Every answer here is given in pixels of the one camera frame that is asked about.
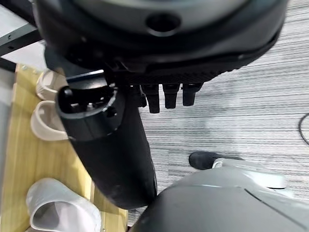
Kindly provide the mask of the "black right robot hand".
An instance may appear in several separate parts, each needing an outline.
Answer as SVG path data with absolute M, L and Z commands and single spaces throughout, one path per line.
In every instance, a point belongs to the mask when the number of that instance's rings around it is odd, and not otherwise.
M 157 195 L 139 114 L 183 105 L 211 79 L 265 54 L 285 0 L 36 0 L 49 69 L 66 77 L 55 99 L 69 141 L 96 187 L 123 209 Z

